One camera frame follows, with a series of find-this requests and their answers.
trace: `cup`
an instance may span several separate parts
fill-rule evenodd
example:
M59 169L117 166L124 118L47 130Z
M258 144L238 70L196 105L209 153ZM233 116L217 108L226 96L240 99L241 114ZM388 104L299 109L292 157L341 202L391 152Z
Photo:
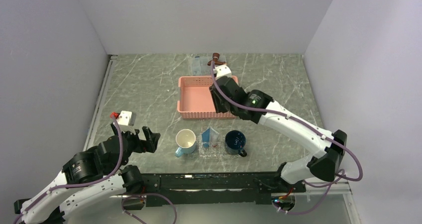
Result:
M225 135L225 149L227 153L232 155L240 155L246 157L248 154L244 150L246 145L245 135L237 130L232 130Z
M175 152L176 157L181 157L182 154L193 153L195 148L195 142L197 137L195 133L190 129L182 129L176 134L176 143L179 146Z

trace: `white mug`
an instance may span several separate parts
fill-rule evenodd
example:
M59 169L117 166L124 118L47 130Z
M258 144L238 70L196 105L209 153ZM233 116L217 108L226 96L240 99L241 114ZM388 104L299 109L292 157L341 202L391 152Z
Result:
M197 137L190 129L182 129L176 134L176 143L179 146L175 152L176 157L181 157L182 154L193 153L195 151L195 142Z

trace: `marble table surface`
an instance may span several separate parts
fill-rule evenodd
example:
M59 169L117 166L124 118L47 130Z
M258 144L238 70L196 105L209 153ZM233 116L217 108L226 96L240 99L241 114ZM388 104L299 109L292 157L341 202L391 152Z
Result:
M276 171L282 162L307 153L296 142L270 128L236 119L182 119L176 111L180 98L178 79L192 75L195 56L211 54L118 55L106 94L94 144L112 136L111 112L137 114L134 127L161 133L155 153L133 153L129 164L143 173L259 172ZM322 127L300 54L225 54L232 74L246 90L261 90L303 119ZM225 135L240 130L247 139L246 157L222 155L204 158L200 149L175 157L175 136L181 129L200 135L208 127Z

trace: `dark blue mug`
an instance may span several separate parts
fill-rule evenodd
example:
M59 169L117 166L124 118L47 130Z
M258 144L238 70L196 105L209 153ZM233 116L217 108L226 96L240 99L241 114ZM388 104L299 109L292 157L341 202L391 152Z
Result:
M245 151L246 137L237 130L232 130L225 135L225 149L227 153L233 155L240 155L246 157L248 154Z

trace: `mug rim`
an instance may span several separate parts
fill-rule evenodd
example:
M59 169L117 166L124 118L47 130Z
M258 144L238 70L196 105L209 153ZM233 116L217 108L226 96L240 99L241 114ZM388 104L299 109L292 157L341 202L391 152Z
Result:
M240 149L234 149L234 148L231 148L231 147L229 147L228 146L228 144L227 144L227 135L228 134L230 134L231 132L238 132L238 133L240 133L242 136L243 136L243 138L245 139L245 143L244 143L244 145L240 148ZM245 136L245 134L244 133L242 133L241 131L239 131L239 130L231 130L231 131L229 131L225 136L224 136L224 143L228 146L228 148L230 148L230 149L233 149L233 150L242 150L242 149L244 149L244 147L245 147L245 145L246 145L246 136Z
M190 131L190 132L193 134L193 136L194 136L194 142L193 142L193 143L192 143L192 145L191 145L191 146L189 146L189 147L181 147L181 146L179 145L179 143L177 142L177 136L179 135L179 133L180 133L180 132L185 131L185 130ZM195 142L197 141L197 136L195 135L195 133L194 133L192 130L190 130L190 129L188 129L188 128L184 128L184 129L179 130L179 132L177 132L176 137L175 137L175 141L176 141L177 146L179 146L181 149L184 149L184 148L190 148L190 147L192 147L192 146L195 144Z

